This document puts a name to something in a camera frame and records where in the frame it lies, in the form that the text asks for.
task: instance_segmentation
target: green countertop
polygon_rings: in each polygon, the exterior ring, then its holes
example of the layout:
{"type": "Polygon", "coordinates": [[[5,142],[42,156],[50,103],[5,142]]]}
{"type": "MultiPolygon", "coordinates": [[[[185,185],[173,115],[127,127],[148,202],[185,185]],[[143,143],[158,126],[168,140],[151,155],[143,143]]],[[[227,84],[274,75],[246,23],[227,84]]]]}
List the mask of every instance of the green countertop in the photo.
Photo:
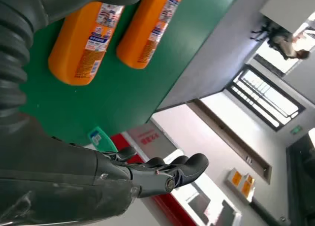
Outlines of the green countertop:
{"type": "Polygon", "coordinates": [[[63,22],[36,33],[31,62],[22,85],[27,103],[49,135],[87,144],[87,134],[99,126],[108,135],[146,122],[234,0],[183,0],[148,66],[129,68],[115,56],[137,5],[128,6],[118,23],[99,72],[84,87],[63,84],[47,68],[47,58],[63,22]]]}

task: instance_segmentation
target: metal bolt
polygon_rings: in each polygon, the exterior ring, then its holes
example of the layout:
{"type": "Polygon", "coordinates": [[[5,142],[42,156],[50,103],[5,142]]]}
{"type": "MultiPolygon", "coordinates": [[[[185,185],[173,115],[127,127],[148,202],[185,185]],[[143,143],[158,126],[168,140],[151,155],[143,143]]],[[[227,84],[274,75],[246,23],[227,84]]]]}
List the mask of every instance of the metal bolt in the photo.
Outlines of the metal bolt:
{"type": "Polygon", "coordinates": [[[99,177],[100,179],[106,179],[108,176],[107,173],[102,173],[101,174],[101,176],[99,177]]]}
{"type": "Polygon", "coordinates": [[[174,189],[175,181],[173,178],[169,178],[167,180],[166,189],[167,191],[174,189]]]}

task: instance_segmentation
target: red stripe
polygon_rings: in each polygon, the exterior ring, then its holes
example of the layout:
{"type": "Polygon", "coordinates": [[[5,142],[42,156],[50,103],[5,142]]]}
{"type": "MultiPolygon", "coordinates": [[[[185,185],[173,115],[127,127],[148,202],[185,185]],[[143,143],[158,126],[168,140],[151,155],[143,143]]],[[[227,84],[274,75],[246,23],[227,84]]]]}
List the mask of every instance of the red stripe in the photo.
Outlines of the red stripe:
{"type": "MultiPolygon", "coordinates": [[[[121,134],[112,136],[111,139],[116,145],[118,150],[130,146],[130,144],[121,134]]],[[[128,163],[134,162],[143,161],[139,155],[128,161],[128,163]]],[[[152,198],[174,226],[196,226],[188,213],[171,194],[154,196],[152,198]]]]}

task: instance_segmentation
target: person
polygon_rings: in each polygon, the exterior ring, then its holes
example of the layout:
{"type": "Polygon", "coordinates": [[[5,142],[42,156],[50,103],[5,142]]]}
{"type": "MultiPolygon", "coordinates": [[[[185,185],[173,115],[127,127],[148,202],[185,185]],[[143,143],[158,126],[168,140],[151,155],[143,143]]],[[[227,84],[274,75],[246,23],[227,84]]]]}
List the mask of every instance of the person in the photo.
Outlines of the person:
{"type": "Polygon", "coordinates": [[[288,31],[279,31],[271,37],[268,44],[271,47],[275,47],[277,50],[280,52],[285,60],[287,59],[299,59],[306,60],[310,57],[310,51],[307,50],[298,50],[296,51],[293,47],[298,39],[301,38],[302,33],[296,37],[288,31]]]}

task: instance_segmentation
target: bottle label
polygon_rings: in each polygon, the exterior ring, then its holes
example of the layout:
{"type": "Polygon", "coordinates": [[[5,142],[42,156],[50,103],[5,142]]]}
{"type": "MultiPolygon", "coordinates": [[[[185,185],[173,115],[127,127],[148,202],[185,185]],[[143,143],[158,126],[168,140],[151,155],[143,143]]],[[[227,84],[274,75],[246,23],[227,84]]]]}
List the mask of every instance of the bottle label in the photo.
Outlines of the bottle label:
{"type": "Polygon", "coordinates": [[[76,78],[92,78],[101,65],[124,6],[102,4],[75,73],[76,78]]]}
{"type": "Polygon", "coordinates": [[[158,43],[160,43],[163,34],[167,30],[168,24],[172,19],[173,15],[176,11],[179,6],[179,0],[167,0],[163,7],[163,11],[160,14],[158,21],[155,24],[152,32],[151,32],[147,43],[143,48],[140,57],[139,57],[139,63],[148,63],[153,56],[158,43]]]}

